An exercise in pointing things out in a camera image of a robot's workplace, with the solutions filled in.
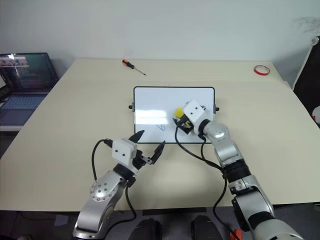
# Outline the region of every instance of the whiteboard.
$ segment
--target whiteboard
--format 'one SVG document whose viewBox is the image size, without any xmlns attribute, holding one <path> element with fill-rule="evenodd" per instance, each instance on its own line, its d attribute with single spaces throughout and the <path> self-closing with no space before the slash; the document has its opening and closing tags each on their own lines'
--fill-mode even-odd
<svg viewBox="0 0 320 240">
<path fill-rule="evenodd" d="M 213 87 L 154 87 L 136 86 L 134 98 L 134 132 L 144 130 L 139 143 L 175 143 L 174 112 L 191 100 L 206 107 L 209 120 L 214 119 L 215 89 Z M 181 143 L 202 143 L 193 131 L 188 135 L 181 129 Z"/>
</svg>

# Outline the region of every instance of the laptop screen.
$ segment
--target laptop screen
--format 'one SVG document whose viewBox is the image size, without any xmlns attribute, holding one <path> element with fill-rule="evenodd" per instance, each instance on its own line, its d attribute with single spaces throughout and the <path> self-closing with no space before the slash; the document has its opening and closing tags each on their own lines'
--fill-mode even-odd
<svg viewBox="0 0 320 240">
<path fill-rule="evenodd" d="M 12 92 L 48 92 L 58 76 L 47 53 L 0 54 L 0 75 Z"/>
</svg>

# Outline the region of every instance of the laptop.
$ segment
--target laptop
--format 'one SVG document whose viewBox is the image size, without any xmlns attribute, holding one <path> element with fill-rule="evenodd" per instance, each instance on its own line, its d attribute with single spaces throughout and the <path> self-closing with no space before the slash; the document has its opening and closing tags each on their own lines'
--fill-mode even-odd
<svg viewBox="0 0 320 240">
<path fill-rule="evenodd" d="M 46 52 L 0 54 L 0 77 L 2 131 L 19 131 L 59 80 Z"/>
</svg>

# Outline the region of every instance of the gray floor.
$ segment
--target gray floor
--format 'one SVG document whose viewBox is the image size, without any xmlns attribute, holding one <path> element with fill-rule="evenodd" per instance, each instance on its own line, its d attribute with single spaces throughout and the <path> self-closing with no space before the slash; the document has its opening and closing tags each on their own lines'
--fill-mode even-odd
<svg viewBox="0 0 320 240">
<path fill-rule="evenodd" d="M 0 156 L 14 139 L 15 134 L 0 134 Z M 143 219 L 153 218 L 162 224 L 162 239 L 164 240 L 191 240 L 190 223 L 198 215 L 207 215 L 218 227 L 223 239 L 228 240 L 229 234 L 215 219 L 212 208 L 137 211 L 137 219 L 132 222 L 122 223 L 116 226 L 107 236 L 108 240 L 125 240 Z M 18 238 L 30 235 L 33 240 L 70 240 L 73 227 L 76 223 L 77 212 L 22 212 L 0 211 L 0 234 Z M 217 214 L 231 227 L 239 228 L 233 214 L 232 207 L 218 207 Z M 277 218 L 287 222 L 306 240 L 320 239 L 320 211 L 313 203 L 294 204 L 277 207 L 275 209 Z M 67 216 L 67 223 L 61 224 L 61 215 Z M 112 221 L 118 221 L 131 217 L 131 212 L 116 211 Z"/>
</svg>

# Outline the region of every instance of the beige table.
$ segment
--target beige table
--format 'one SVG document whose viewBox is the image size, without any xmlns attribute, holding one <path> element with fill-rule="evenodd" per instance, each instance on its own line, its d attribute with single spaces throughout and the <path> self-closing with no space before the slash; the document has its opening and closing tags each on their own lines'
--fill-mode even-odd
<svg viewBox="0 0 320 240">
<path fill-rule="evenodd" d="M 132 60 L 147 76 L 121 60 L 79 59 L 15 138 L 0 161 L 0 208 L 79 211 L 93 182 L 91 153 L 102 138 L 133 133 L 135 86 L 213 86 L 216 119 L 225 123 L 250 170 L 273 204 L 320 200 L 320 131 L 271 62 Z M 268 76 L 253 72 L 257 64 Z M 155 144 L 140 144 L 151 156 Z M 199 153 L 200 146 L 186 144 Z M 217 162 L 214 148 L 205 155 Z M 97 175 L 115 166 L 111 149 L 96 152 Z M 223 189 L 221 174 L 167 144 L 153 166 L 145 166 L 129 196 L 136 209 L 209 207 Z M 222 206 L 231 205 L 227 191 Z M 128 209 L 123 197 L 117 209 Z"/>
</svg>

